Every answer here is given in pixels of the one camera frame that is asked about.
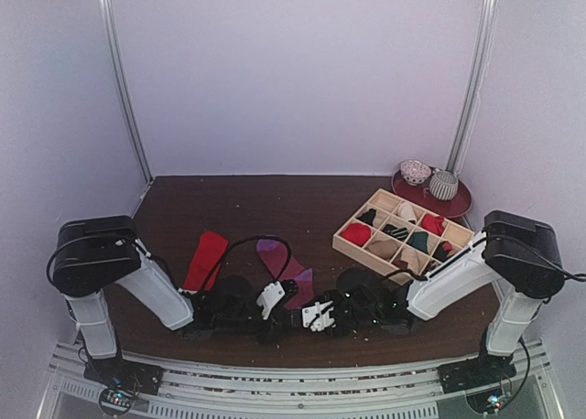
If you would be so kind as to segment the purple sock with orange cuff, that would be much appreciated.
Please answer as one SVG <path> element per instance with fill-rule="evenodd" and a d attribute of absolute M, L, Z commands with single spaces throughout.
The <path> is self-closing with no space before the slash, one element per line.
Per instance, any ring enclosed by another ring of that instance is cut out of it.
<path fill-rule="evenodd" d="M 276 278 L 288 257 L 288 250 L 282 242 L 262 239 L 256 244 L 256 252 L 271 275 Z M 287 309 L 301 309 L 314 298 L 313 270 L 305 268 L 291 257 L 281 280 L 294 280 L 298 293 L 286 303 Z"/>

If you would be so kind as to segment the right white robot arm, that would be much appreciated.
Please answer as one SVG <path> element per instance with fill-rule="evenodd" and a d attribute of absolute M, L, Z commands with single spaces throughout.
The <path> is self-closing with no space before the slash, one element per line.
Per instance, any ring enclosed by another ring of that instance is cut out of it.
<path fill-rule="evenodd" d="M 470 363 L 475 382 L 490 382 L 505 367 L 539 308 L 566 278 L 553 228 L 501 210 L 484 218 L 483 230 L 446 263 L 425 274 L 395 270 L 378 274 L 350 268 L 330 292 L 289 312 L 293 328 L 341 335 L 362 323 L 408 334 L 420 322 L 500 279 L 510 292 L 483 333 L 481 355 Z"/>

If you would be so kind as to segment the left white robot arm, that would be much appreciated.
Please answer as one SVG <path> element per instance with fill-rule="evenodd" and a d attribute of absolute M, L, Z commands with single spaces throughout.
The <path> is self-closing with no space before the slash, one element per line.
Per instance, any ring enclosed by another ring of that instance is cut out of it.
<path fill-rule="evenodd" d="M 269 283 L 254 295 L 240 275 L 219 277 L 228 255 L 249 242 L 270 241 L 284 248 Z M 177 285 L 166 261 L 140 240 L 134 221 L 125 215 L 75 220 L 59 231 L 46 276 L 66 299 L 86 353 L 97 372 L 113 386 L 132 376 L 120 346 L 103 290 L 119 285 L 149 309 L 171 332 L 186 340 L 209 337 L 215 330 L 271 336 L 280 329 L 298 284 L 284 274 L 292 261 L 288 243 L 275 236 L 252 236 L 228 242 L 221 234 L 202 234 L 183 285 Z"/>

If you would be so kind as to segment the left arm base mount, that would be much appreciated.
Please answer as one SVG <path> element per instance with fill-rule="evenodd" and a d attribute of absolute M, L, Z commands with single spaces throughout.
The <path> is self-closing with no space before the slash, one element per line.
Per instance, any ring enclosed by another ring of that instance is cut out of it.
<path fill-rule="evenodd" d="M 157 365 L 123 358 L 88 359 L 83 376 L 115 391 L 157 395 L 163 369 Z"/>

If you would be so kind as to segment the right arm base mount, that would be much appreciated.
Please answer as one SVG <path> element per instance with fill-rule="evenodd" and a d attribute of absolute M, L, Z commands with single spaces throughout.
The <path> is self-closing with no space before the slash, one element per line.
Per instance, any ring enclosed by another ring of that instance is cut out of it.
<path fill-rule="evenodd" d="M 469 391 L 499 382 L 503 377 L 516 376 L 512 357 L 478 356 L 438 367 L 444 393 Z"/>

